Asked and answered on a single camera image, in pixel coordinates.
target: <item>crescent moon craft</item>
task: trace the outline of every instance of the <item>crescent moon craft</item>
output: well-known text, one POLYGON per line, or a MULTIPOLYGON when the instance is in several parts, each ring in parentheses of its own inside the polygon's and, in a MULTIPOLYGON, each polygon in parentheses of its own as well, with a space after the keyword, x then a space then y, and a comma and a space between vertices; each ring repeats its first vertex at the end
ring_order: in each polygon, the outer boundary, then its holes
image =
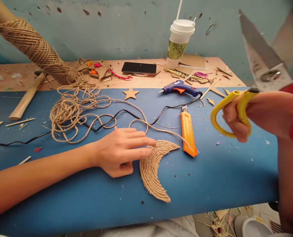
POLYGON ((162 157, 180 146, 165 140, 156 141, 156 145, 156 147, 149 146, 153 153, 148 158, 140 160, 141 178, 150 194, 159 200, 170 202, 169 196, 158 180, 157 171, 162 157))

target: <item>blue glue gun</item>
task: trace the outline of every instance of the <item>blue glue gun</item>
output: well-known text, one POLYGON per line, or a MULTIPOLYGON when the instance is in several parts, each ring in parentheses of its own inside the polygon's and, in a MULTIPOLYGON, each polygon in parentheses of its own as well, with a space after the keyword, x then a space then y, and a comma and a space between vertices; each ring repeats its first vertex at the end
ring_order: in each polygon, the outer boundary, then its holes
POLYGON ((192 95, 193 97, 196 97, 200 94, 199 88, 185 85, 183 80, 178 80, 178 81, 175 81, 171 84, 168 84, 167 86, 162 88, 162 90, 159 92, 159 94, 162 92, 164 92, 165 94, 168 94, 168 93, 173 92, 174 90, 179 91, 180 94, 182 94, 183 92, 186 92, 186 93, 192 95))

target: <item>yellow scissor handle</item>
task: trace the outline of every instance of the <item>yellow scissor handle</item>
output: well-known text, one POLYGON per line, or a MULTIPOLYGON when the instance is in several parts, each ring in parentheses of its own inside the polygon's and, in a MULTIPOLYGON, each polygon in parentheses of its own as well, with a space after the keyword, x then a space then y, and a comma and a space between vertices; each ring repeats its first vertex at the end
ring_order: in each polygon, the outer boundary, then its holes
MULTIPOLYGON (((246 106, 248 105, 249 101, 258 93, 259 91, 254 88, 244 91, 242 98, 239 100, 236 106, 239 120, 249 128, 249 133, 247 134, 247 136, 251 134, 251 124, 249 122, 248 116, 246 115, 246 106)), ((217 114, 222 108, 231 103, 239 95, 241 95, 240 91, 232 91, 227 97, 225 97, 220 103, 218 103, 218 105, 214 107, 211 112, 210 120, 212 125, 219 133, 227 137, 236 138, 236 136, 233 133, 230 133, 220 127, 220 125, 217 122, 217 114)))

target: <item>hand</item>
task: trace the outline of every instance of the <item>hand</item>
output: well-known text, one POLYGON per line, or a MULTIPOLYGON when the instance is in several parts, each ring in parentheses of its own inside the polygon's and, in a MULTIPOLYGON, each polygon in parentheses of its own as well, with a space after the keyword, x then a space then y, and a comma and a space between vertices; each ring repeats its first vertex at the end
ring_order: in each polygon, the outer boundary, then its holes
POLYGON ((135 128, 119 128, 88 145, 91 153, 96 153, 92 166, 99 166, 116 178, 132 174, 132 161, 145 159, 152 154, 151 148, 141 146, 156 146, 156 141, 135 128))
MULTIPOLYGON (((239 142, 247 142, 249 129, 238 121, 236 105, 242 95, 223 108, 223 118, 239 142)), ((246 109, 247 116, 259 127, 279 138, 290 139, 293 123, 293 94, 281 91, 262 92, 255 96, 246 109)))

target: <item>disposable cup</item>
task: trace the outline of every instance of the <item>disposable cup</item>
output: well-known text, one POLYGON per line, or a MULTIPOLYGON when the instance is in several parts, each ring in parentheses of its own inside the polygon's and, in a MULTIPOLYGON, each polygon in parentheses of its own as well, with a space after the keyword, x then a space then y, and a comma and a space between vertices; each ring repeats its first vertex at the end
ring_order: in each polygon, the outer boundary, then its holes
POLYGON ((190 37, 195 32, 195 22, 190 20, 175 20, 170 27, 166 67, 174 69, 185 52, 190 37))

